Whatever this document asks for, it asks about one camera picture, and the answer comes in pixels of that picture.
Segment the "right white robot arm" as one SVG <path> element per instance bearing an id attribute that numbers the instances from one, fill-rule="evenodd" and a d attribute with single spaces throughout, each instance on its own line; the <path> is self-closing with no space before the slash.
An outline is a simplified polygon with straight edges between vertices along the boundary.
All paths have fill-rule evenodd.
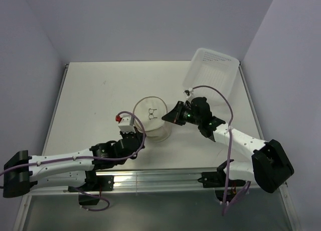
<path id="1" fill-rule="evenodd" d="M 257 183 L 264 191 L 273 193 L 294 174 L 294 168 L 280 142 L 257 139 L 230 127 L 212 114 L 205 97 L 178 101 L 162 120 L 179 126 L 186 123 L 196 125 L 205 138 L 224 144 L 247 159 L 245 162 L 234 159 L 223 162 L 217 167 L 213 178 L 200 179 L 204 184 L 223 187 L 250 181 Z"/>

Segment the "white mesh laundry bag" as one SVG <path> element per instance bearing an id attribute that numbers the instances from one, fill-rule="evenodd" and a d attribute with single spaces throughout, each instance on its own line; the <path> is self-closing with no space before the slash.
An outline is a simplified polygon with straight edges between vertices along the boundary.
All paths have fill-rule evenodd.
<path id="1" fill-rule="evenodd" d="M 141 121 L 146 137 L 153 142 L 162 142 L 171 133 L 171 125 L 162 120 L 167 113 L 166 103 L 157 96 L 144 97 L 133 108 L 133 114 Z"/>

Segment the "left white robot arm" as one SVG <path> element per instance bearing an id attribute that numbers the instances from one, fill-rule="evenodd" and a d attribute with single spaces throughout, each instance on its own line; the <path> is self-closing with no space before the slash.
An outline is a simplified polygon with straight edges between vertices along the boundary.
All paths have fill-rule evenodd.
<path id="1" fill-rule="evenodd" d="M 96 171 L 136 159 L 144 148 L 145 138 L 146 135 L 139 131 L 121 133 L 118 141 L 56 156 L 30 156 L 27 150 L 18 151 L 4 164 L 1 172 L 3 197 L 20 197 L 33 189 L 52 186 L 93 190 L 98 184 Z"/>

